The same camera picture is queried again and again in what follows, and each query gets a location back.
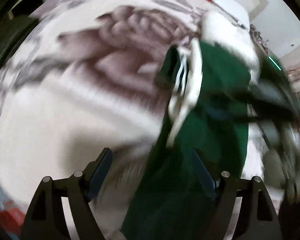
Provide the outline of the green white varsity jacket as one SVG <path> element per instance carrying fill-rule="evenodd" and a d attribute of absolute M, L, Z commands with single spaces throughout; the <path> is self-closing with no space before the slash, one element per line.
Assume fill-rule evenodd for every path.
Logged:
<path fill-rule="evenodd" d="M 275 61 L 251 69 L 217 44 L 192 40 L 191 48 L 171 46 L 157 75 L 172 93 L 122 223 L 126 239 L 203 239 L 215 205 L 193 169 L 192 151 L 214 180 L 222 171 L 243 179 L 249 125 L 292 116 L 288 104 L 270 98 L 272 85 L 288 86 Z"/>

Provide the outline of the floral bed blanket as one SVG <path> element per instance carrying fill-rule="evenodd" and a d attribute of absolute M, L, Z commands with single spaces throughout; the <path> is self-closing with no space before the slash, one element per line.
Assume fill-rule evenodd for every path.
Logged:
<path fill-rule="evenodd" d="M 240 27 L 207 0 L 49 0 L 34 13 L 0 70 L 0 186 L 22 211 L 44 176 L 68 177 L 109 147 L 114 166 L 90 206 L 106 239 L 122 238 L 170 100 L 154 78 L 170 46 L 202 39 L 208 11 Z"/>

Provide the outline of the tied pink floral curtain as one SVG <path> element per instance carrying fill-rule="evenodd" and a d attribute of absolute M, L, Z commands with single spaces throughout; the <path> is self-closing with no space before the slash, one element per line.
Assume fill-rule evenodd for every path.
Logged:
<path fill-rule="evenodd" d="M 300 92 L 300 45 L 280 60 L 294 92 Z"/>

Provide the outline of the white pillow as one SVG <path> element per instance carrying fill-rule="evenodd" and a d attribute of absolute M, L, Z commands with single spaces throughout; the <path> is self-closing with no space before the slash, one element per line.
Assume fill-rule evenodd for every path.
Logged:
<path fill-rule="evenodd" d="M 250 20 L 246 9 L 234 0 L 212 0 L 212 2 L 230 15 L 243 29 L 250 30 Z"/>

